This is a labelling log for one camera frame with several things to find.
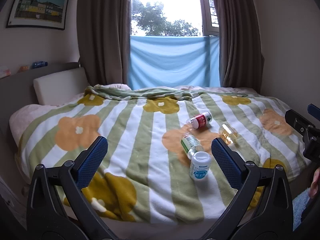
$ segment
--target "bottle cap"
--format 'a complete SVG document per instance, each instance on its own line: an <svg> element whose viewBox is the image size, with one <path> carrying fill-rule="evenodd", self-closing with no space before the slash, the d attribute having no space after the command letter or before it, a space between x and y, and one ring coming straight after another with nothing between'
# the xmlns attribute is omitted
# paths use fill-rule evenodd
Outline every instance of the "bottle cap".
<svg viewBox="0 0 320 240"><path fill-rule="evenodd" d="M207 163L208 161L211 161L211 157L209 153L206 152L196 152L193 156L193 161L201 164L201 163Z"/></svg>

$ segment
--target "small bottle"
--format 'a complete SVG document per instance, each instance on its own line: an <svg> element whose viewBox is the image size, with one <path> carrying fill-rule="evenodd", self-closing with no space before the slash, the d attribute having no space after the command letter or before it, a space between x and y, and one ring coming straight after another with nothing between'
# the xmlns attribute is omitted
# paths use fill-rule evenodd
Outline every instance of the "small bottle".
<svg viewBox="0 0 320 240"><path fill-rule="evenodd" d="M194 129L198 129L202 126L205 126L207 123L211 122L212 116L209 112L204 112L198 114L194 117L191 117L186 121L186 124L191 124Z"/></svg>
<svg viewBox="0 0 320 240"><path fill-rule="evenodd" d="M200 142L191 133L185 133L182 136L180 143L189 159L191 159L196 152L204 151Z"/></svg>
<svg viewBox="0 0 320 240"><path fill-rule="evenodd" d="M194 180L204 179L211 164L211 156L206 152L196 152L191 158L189 175Z"/></svg>
<svg viewBox="0 0 320 240"><path fill-rule="evenodd" d="M238 133L226 123L220 126L219 134L226 144L234 143L238 137Z"/></svg>

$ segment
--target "blue sheet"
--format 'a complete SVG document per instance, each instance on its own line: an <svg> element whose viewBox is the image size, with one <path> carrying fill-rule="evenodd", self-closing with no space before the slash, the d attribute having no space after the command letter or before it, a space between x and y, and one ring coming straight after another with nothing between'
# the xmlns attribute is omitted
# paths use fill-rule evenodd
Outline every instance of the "blue sheet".
<svg viewBox="0 0 320 240"><path fill-rule="evenodd" d="M131 36L128 85L219 87L219 37Z"/></svg>

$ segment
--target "screw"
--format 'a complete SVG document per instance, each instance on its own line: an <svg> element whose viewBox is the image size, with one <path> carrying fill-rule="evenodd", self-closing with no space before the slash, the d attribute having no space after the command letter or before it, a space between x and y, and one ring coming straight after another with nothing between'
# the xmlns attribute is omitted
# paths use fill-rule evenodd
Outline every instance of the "screw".
<svg viewBox="0 0 320 240"><path fill-rule="evenodd" d="M246 165L248 166L248 167L254 167L254 162L252 162L252 161L248 161L248 162L246 162Z"/></svg>
<svg viewBox="0 0 320 240"><path fill-rule="evenodd" d="M283 167L281 165L279 165L279 164L276 166L276 168L277 168L278 171L283 171Z"/></svg>
<svg viewBox="0 0 320 240"><path fill-rule="evenodd" d="M66 162L64 163L64 165L65 165L66 167L70 167L72 164L73 164L73 161L66 161Z"/></svg>
<svg viewBox="0 0 320 240"><path fill-rule="evenodd" d="M41 170L43 168L43 164L38 164L37 166L36 166L36 170Z"/></svg>

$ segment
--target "picture frame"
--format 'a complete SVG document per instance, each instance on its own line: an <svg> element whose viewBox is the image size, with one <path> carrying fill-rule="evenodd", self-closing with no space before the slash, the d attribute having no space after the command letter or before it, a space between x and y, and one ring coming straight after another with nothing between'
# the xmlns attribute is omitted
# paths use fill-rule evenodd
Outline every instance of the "picture frame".
<svg viewBox="0 0 320 240"><path fill-rule="evenodd" d="M69 0L14 0L6 28L64 30Z"/></svg>

